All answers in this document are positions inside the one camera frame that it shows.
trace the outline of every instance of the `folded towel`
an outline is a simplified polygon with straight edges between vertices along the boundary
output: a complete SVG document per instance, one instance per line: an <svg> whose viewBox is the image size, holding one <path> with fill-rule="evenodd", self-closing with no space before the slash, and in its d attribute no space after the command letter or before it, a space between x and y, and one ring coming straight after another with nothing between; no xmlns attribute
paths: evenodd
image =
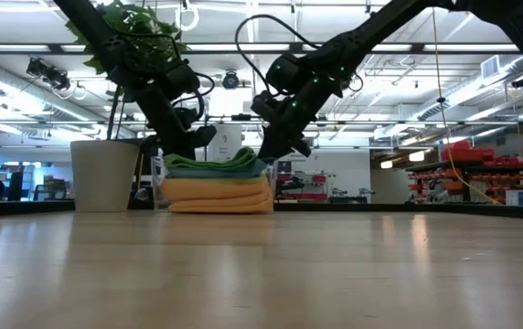
<svg viewBox="0 0 523 329"><path fill-rule="evenodd" d="M269 188L265 175L255 178L170 178L161 185L162 195L170 202L226 199L253 196Z"/></svg>
<svg viewBox="0 0 523 329"><path fill-rule="evenodd" d="M169 154L164 157L164 164L168 170L172 169L204 169L225 172L242 171L253 168L257 156L249 147L240 149L233 159L225 162L199 162L187 159L177 154Z"/></svg>
<svg viewBox="0 0 523 329"><path fill-rule="evenodd" d="M273 212L273 197L267 187L253 196L177 201L168 209L175 213L269 214Z"/></svg>
<svg viewBox="0 0 523 329"><path fill-rule="evenodd" d="M251 168L235 171L199 169L199 168L168 168L166 178L252 178L259 177L268 165L262 160L255 160Z"/></svg>

